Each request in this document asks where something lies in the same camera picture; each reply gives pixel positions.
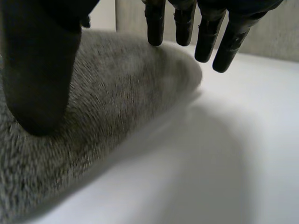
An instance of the white table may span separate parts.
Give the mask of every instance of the white table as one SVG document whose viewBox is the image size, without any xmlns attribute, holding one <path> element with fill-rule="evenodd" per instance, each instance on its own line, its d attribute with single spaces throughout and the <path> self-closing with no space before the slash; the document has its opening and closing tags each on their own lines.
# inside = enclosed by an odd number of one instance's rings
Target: white table
<svg viewBox="0 0 299 224">
<path fill-rule="evenodd" d="M 299 64 L 202 69 L 197 94 L 23 223 L 299 223 Z"/>
</svg>

